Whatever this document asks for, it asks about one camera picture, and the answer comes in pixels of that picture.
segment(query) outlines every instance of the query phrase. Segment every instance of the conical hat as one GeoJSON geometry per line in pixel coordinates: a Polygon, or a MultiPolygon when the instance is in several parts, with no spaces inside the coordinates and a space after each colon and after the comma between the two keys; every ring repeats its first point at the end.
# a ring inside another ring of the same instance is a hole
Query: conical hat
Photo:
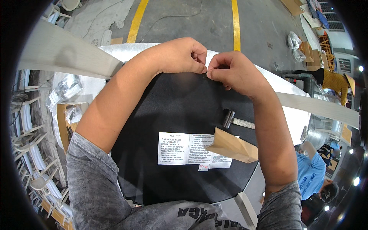
{"type": "Polygon", "coordinates": [[[353,97],[355,97],[355,80],[347,74],[344,74],[344,76],[346,77],[347,81],[349,82],[349,85],[351,87],[351,92],[353,93],[353,97]]]}

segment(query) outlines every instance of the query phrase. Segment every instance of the plastic bag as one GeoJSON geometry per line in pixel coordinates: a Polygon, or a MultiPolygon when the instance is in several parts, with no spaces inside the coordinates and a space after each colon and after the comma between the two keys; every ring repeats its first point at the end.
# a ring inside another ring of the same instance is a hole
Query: plastic bag
{"type": "Polygon", "coordinates": [[[301,44],[300,38],[294,33],[293,31],[290,31],[289,35],[287,36],[287,44],[289,45],[289,48],[291,50],[298,49],[301,44]]]}
{"type": "Polygon", "coordinates": [[[79,105],[76,105],[75,107],[69,108],[65,111],[65,120],[69,124],[77,123],[82,118],[82,109],[79,107],[79,105]]]}
{"type": "Polygon", "coordinates": [[[82,86],[78,76],[75,74],[67,74],[66,77],[58,83],[57,87],[51,91],[49,97],[46,99],[46,106],[49,107],[51,111],[57,104],[67,101],[81,90],[82,86]]]}
{"type": "Polygon", "coordinates": [[[293,50],[293,55],[297,62],[302,62],[305,60],[305,55],[300,50],[293,50]]]}

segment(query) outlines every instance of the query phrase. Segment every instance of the hammer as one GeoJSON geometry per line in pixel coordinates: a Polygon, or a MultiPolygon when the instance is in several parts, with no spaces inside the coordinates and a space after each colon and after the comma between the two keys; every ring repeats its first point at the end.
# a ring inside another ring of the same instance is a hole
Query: hammer
{"type": "Polygon", "coordinates": [[[224,128],[230,128],[231,124],[235,124],[235,125],[239,125],[239,126],[243,126],[243,127],[247,127],[247,128],[251,128],[254,129],[254,124],[247,122],[247,121],[243,121],[241,119],[235,118],[234,117],[235,112],[229,110],[229,112],[227,113],[224,123],[222,124],[222,127],[224,128]]]}

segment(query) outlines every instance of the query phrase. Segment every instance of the yellow floor line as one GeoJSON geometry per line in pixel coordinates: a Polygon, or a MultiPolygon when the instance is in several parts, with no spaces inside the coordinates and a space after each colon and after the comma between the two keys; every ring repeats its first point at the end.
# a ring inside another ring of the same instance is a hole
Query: yellow floor line
{"type": "Polygon", "coordinates": [[[127,43],[134,43],[135,40],[137,39],[139,25],[141,24],[141,20],[143,17],[144,10],[146,9],[147,3],[148,0],[141,0],[141,2],[139,3],[138,9],[135,12],[132,21],[132,25],[130,26],[127,43]]]}
{"type": "Polygon", "coordinates": [[[236,0],[231,0],[233,7],[233,24],[234,24],[234,50],[240,51],[240,25],[238,3],[236,0]]]}

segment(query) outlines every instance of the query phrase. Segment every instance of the hammer head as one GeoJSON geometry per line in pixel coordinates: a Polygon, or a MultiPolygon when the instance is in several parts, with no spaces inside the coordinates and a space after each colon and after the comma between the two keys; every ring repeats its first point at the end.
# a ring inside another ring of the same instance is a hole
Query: hammer head
{"type": "Polygon", "coordinates": [[[230,125],[233,123],[234,115],[235,115],[235,112],[229,110],[225,116],[225,120],[224,120],[224,123],[222,124],[222,127],[230,128],[230,125]]]}

